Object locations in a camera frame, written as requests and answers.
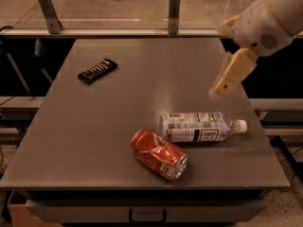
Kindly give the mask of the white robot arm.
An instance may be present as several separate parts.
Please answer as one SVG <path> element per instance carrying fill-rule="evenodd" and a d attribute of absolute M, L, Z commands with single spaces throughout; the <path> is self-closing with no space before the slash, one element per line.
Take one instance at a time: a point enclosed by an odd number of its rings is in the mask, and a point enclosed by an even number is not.
<path fill-rule="evenodd" d="M 231 94 L 268 57 L 288 46 L 303 30 L 303 0 L 256 0 L 242 13 L 221 22 L 217 31 L 239 47 L 223 59 L 208 94 L 213 99 Z"/>

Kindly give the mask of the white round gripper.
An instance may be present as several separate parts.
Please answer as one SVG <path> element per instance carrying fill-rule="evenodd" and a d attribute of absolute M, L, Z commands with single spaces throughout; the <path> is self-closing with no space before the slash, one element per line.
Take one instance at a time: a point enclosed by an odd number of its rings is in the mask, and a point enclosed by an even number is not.
<path fill-rule="evenodd" d="M 256 0 L 241 15 L 219 23 L 216 30 L 223 36 L 233 36 L 239 47 L 249 48 L 226 53 L 220 73 L 208 92 L 210 98 L 229 96 L 256 68 L 258 56 L 273 55 L 294 40 L 278 21 L 269 0 Z"/>

